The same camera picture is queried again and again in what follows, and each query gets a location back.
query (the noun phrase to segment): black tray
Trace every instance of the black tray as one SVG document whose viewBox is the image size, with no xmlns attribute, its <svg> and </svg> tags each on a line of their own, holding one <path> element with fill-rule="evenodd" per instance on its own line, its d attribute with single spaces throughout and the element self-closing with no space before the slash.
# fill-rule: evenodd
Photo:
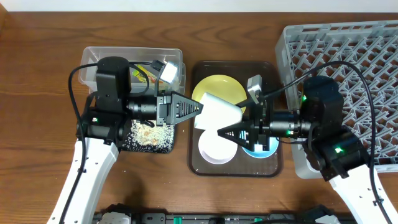
<svg viewBox="0 0 398 224">
<path fill-rule="evenodd" d="M 260 74 L 263 80 L 263 91 L 271 91 L 280 87 L 279 75 L 268 62 L 250 61 L 201 61 L 198 62 L 192 75 L 193 91 L 195 86 L 210 75 L 228 75 L 236 79 L 246 89 L 248 78 Z M 274 100 L 274 107 L 278 108 L 280 101 Z M 234 158 L 221 165 L 207 162 L 199 153 L 198 141 L 204 130 L 193 128 L 194 119 L 190 120 L 188 150 L 188 166 L 196 175 L 233 176 L 233 177 L 275 177 L 282 170 L 282 147 L 279 143 L 276 152 L 265 159 L 256 159 L 246 154 L 241 146 Z"/>
</svg>

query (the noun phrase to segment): yellow bowl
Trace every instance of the yellow bowl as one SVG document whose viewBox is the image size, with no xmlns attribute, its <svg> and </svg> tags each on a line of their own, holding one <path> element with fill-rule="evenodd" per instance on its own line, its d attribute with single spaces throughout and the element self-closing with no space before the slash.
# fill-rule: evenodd
<svg viewBox="0 0 398 224">
<path fill-rule="evenodd" d="M 210 93 L 232 104 L 247 99 L 243 86 L 227 75 L 212 75 L 200 81 L 193 90 L 192 99 L 199 102 L 205 93 Z"/>
</svg>

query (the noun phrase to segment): green led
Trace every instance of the green led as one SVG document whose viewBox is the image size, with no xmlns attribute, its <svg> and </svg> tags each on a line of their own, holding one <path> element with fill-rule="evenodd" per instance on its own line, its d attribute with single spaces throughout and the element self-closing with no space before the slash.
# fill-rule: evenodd
<svg viewBox="0 0 398 224">
<path fill-rule="evenodd" d="M 340 147 L 337 147 L 337 148 L 335 149 L 335 151 L 336 151 L 337 153 L 344 152 L 344 150 L 342 150 Z"/>
</svg>

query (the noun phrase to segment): blue bowl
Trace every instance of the blue bowl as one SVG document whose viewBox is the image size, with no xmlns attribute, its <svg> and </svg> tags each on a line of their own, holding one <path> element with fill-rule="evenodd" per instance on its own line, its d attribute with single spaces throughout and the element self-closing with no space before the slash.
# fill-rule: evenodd
<svg viewBox="0 0 398 224">
<path fill-rule="evenodd" d="M 257 158 L 257 159 L 263 159 L 271 156 L 273 153 L 276 152 L 276 149 L 278 148 L 279 141 L 276 140 L 276 138 L 269 138 L 269 151 L 258 151 L 258 152 L 252 152 L 250 150 L 247 150 L 242 147 L 242 149 L 251 157 Z"/>
</svg>

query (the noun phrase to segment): transparent bin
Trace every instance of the transparent bin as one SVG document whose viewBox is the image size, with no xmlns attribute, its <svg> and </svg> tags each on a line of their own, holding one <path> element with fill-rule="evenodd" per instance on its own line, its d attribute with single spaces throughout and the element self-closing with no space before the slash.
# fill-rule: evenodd
<svg viewBox="0 0 398 224">
<path fill-rule="evenodd" d="M 146 47 L 87 47 L 83 51 L 81 58 L 81 65 L 88 63 L 96 63 L 100 59 L 109 56 L 124 57 L 130 62 L 152 62 L 153 60 L 160 60 L 161 62 L 173 62 L 178 65 L 178 75 L 171 84 L 159 84 L 159 90 L 173 90 L 180 94 L 185 92 L 185 65 L 182 63 L 182 52 L 180 49 L 157 49 Z M 154 75 L 159 72 L 144 65 L 144 68 Z M 80 70 L 79 81 L 87 85 L 92 93 L 97 90 L 95 81 L 96 67 L 89 67 Z M 145 89 L 146 83 L 142 83 L 138 78 L 131 75 L 131 92 L 138 93 Z M 155 85 L 150 83 L 147 94 L 153 94 Z"/>
<path fill-rule="evenodd" d="M 275 47 L 281 80 L 286 85 L 307 70 L 344 60 L 365 76 L 376 109 L 375 168 L 398 172 L 398 21 L 310 24 L 285 27 Z M 352 69 L 327 67 L 318 75 L 332 77 L 344 97 L 343 125 L 370 150 L 371 119 L 364 86 Z M 296 110 L 302 84 L 288 88 L 287 106 Z M 301 146 L 292 146 L 299 177 L 318 178 Z"/>
</svg>

